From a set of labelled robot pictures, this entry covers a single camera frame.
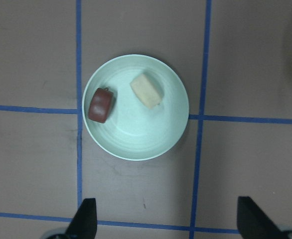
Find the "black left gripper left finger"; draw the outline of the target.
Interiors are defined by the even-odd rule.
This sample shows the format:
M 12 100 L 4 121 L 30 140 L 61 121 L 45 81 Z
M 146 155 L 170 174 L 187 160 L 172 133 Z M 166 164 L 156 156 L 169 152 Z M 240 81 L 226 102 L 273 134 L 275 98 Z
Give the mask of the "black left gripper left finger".
M 94 239 L 97 233 L 95 198 L 84 199 L 65 231 L 68 239 Z

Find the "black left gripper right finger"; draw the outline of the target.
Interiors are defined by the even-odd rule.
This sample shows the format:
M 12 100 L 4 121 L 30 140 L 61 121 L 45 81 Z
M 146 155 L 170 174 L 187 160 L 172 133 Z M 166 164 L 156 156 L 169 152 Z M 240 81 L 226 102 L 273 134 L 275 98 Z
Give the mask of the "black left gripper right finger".
M 237 200 L 237 229 L 244 239 L 280 239 L 281 231 L 248 196 Z

